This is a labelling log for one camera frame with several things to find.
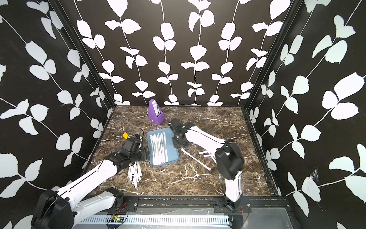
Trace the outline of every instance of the brown marble surface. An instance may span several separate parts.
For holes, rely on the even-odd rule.
[[[123,145],[124,132],[128,133],[136,127],[142,128],[145,132],[143,145],[146,146],[147,132],[168,127],[167,123],[171,119],[179,118],[182,122],[193,122],[215,137],[225,140],[234,138],[245,160],[241,179],[243,194],[269,195],[262,167],[239,107],[162,107],[166,120],[161,125],[149,121],[147,110],[147,107],[130,106],[115,109],[89,170]],[[204,149],[197,145],[189,145],[184,149],[212,170],[207,170],[179,150],[180,158],[174,164],[154,168],[150,161],[141,162],[142,180],[137,188],[127,179],[128,169],[125,169],[99,185],[90,194],[97,195],[109,187],[115,187],[126,195],[222,195],[225,192],[225,181],[213,160],[198,154]]]

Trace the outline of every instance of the yellow object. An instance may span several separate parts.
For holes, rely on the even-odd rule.
[[[124,139],[130,138],[130,136],[126,132],[124,132],[122,136],[124,137]]]

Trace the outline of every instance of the blue tray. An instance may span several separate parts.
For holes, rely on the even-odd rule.
[[[160,133],[165,133],[165,137],[167,140],[167,152],[168,152],[168,162],[167,163],[163,163],[161,165],[152,165],[152,153],[151,153],[151,144],[150,144],[150,137],[151,135],[155,135],[155,134],[160,134]],[[173,138],[174,133],[173,131],[168,127],[168,128],[163,128],[163,129],[158,129],[158,130],[153,130],[147,133],[147,145],[150,151],[150,165],[153,166],[154,168],[160,167],[160,166],[164,166],[164,165],[169,165],[172,163],[175,163],[178,161],[179,159],[179,153],[178,153],[178,149],[174,148],[173,146]]]

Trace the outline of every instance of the black wallpaper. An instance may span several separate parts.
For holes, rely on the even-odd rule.
[[[115,103],[134,106],[150,98],[160,105],[243,105],[291,3],[60,2]]]
[[[366,2],[314,3],[296,15],[251,121],[301,228],[364,228]]]
[[[39,195],[81,175],[112,111],[57,19],[0,1],[0,228],[30,228]]]

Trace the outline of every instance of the purple metronome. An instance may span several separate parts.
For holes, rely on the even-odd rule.
[[[149,119],[156,124],[160,124],[165,118],[164,113],[161,111],[159,105],[155,99],[149,101]]]

